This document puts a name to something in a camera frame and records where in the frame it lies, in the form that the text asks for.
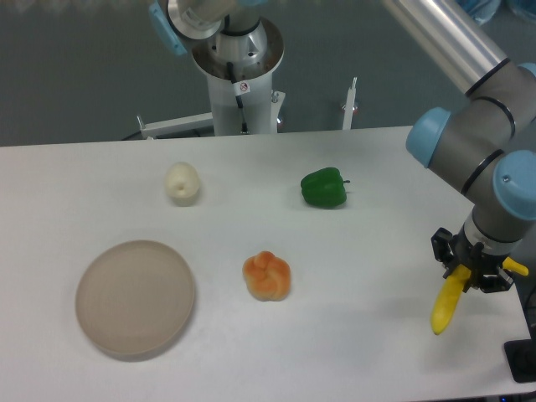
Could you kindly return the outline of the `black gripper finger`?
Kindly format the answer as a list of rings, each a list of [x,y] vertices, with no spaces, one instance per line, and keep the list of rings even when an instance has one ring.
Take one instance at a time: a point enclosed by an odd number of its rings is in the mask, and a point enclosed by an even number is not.
[[[513,277],[502,268],[498,268],[491,274],[482,271],[472,271],[469,280],[463,287],[463,292],[476,289],[483,293],[496,293],[508,291],[513,285]]]
[[[440,262],[445,269],[444,278],[451,275],[451,263],[454,255],[451,251],[450,242],[453,234],[445,228],[439,228],[431,237],[431,245],[435,260]]]

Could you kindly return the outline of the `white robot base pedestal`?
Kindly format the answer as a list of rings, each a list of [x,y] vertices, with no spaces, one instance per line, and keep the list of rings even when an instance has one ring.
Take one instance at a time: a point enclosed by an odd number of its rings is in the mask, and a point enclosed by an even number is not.
[[[244,35],[217,33],[193,49],[207,80],[216,136],[277,132],[284,95],[273,89],[272,76],[284,50],[281,32],[266,18]]]

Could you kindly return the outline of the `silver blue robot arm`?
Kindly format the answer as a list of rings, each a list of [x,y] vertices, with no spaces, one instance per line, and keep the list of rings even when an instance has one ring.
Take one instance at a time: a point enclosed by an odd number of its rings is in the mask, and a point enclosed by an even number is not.
[[[431,243],[463,291],[507,291],[523,267],[510,255],[535,221],[535,155],[503,147],[535,119],[535,67],[516,65],[453,1],[387,1],[385,8],[468,98],[453,114],[427,111],[407,151],[473,204],[458,234]],[[154,1],[152,26],[175,55],[191,54],[209,83],[218,135],[277,129],[271,73],[284,45],[254,1]]]

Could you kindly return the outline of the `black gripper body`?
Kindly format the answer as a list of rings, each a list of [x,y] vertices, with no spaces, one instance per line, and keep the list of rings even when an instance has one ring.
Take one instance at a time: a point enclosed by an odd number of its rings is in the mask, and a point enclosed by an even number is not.
[[[470,271],[472,280],[499,277],[499,271],[504,270],[504,262],[509,257],[508,252],[488,250],[482,240],[472,243],[464,231],[452,237],[450,252],[450,273],[463,265]]]

